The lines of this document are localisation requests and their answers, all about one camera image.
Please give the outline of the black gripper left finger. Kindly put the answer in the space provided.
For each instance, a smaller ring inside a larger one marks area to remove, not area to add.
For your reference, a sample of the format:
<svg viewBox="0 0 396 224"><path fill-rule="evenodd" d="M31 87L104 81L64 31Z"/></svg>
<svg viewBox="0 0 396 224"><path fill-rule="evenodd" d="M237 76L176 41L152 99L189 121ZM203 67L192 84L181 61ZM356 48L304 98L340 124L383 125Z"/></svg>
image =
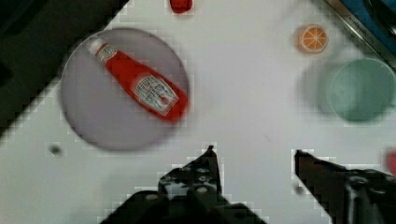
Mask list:
<svg viewBox="0 0 396 224"><path fill-rule="evenodd" d="M160 178L156 190L130 196L100 224L266 224L242 203L221 193L213 147Z"/></svg>

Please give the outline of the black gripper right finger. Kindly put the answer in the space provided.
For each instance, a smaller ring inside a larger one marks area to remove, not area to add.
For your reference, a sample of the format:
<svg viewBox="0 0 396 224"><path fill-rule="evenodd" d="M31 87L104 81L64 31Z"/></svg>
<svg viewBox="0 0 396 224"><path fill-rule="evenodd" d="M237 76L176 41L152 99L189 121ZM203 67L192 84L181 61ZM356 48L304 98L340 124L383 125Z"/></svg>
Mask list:
<svg viewBox="0 0 396 224"><path fill-rule="evenodd" d="M347 169L298 150L295 174L332 224L396 224L395 177L374 169Z"/></svg>

